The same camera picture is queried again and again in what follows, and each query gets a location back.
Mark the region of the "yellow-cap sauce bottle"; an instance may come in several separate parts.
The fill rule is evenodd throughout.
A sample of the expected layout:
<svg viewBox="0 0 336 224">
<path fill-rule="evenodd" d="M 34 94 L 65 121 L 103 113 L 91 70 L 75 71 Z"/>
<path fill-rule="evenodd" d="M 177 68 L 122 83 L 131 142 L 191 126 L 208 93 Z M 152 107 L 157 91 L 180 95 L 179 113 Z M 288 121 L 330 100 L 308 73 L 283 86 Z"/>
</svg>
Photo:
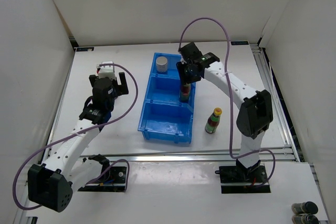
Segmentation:
<svg viewBox="0 0 336 224">
<path fill-rule="evenodd" d="M 188 102 L 191 92 L 191 84 L 182 84 L 180 86 L 180 94 L 179 94 L 179 100 L 181 102 Z"/>
<path fill-rule="evenodd" d="M 220 123 L 221 119 L 221 114 L 222 114 L 222 109 L 221 108 L 215 108 L 213 113 L 209 116 L 207 119 L 207 123 L 205 125 L 205 131 L 209 134 L 213 134 L 216 132 L 216 129 Z"/>
</svg>

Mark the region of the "blue-label shaker can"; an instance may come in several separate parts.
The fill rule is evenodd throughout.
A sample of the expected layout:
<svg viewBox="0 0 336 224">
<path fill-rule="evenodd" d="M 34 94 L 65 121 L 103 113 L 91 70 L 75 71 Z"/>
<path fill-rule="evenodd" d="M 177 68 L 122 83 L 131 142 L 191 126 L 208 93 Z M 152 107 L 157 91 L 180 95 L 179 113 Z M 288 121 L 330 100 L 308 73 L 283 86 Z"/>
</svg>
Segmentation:
<svg viewBox="0 0 336 224">
<path fill-rule="evenodd" d="M 164 56 L 157 57 L 155 65 L 158 73 L 166 73 L 168 69 L 168 59 Z"/>
</svg>

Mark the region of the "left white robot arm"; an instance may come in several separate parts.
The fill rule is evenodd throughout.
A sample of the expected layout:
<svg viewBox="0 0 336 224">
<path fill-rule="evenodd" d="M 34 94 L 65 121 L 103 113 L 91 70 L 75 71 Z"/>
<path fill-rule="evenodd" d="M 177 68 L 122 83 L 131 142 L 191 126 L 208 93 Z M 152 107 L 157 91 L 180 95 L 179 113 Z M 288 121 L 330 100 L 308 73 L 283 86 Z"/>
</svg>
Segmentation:
<svg viewBox="0 0 336 224">
<path fill-rule="evenodd" d="M 111 118 L 115 99 L 128 94 L 123 72 L 117 78 L 109 73 L 105 77 L 91 75 L 92 96 L 84 105 L 79 120 L 72 131 L 73 138 L 60 147 L 41 165 L 32 165 L 28 171 L 28 198 L 56 212 L 62 212 L 74 192 L 87 183 L 113 181 L 109 161 L 96 154 L 76 166 L 76 162 L 89 143 L 102 131 Z"/>
</svg>

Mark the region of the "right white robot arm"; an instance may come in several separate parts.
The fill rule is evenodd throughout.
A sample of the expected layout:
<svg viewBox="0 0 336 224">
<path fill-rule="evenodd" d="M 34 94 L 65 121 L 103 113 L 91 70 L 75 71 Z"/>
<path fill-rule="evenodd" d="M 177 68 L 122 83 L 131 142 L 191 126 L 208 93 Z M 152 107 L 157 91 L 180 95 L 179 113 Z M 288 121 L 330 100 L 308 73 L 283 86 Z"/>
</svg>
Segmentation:
<svg viewBox="0 0 336 224">
<path fill-rule="evenodd" d="M 255 175 L 260 165 L 259 153 L 262 139 L 273 121 L 271 94 L 258 91 L 228 71 L 228 59 L 221 61 L 212 52 L 202 54 L 198 47 L 189 43 L 179 48 L 182 60 L 176 64 L 182 84 L 205 79 L 217 86 L 228 97 L 230 106 L 236 106 L 238 116 L 230 116 L 230 124 L 241 133 L 239 155 L 236 161 L 236 177 L 247 182 Z"/>
</svg>

